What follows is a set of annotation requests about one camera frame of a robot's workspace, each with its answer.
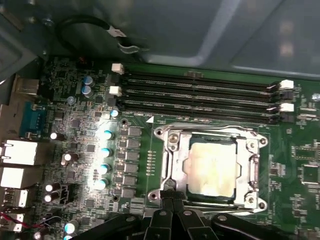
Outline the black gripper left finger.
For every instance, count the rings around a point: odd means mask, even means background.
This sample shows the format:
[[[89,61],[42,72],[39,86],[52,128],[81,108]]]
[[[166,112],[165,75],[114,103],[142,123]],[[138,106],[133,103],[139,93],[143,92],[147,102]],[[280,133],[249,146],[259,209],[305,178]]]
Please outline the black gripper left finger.
[[[161,208],[151,217],[119,214],[79,235],[74,240],[170,240],[173,222],[173,190],[160,191]]]

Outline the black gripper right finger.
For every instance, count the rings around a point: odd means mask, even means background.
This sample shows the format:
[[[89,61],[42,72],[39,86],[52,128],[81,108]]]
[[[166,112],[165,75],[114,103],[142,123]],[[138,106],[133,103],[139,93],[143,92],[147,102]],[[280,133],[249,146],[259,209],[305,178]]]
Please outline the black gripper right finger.
[[[261,226],[228,213],[216,214],[210,223],[191,209],[185,209],[185,195],[174,192],[174,212],[191,240],[293,240],[290,233],[276,227]]]

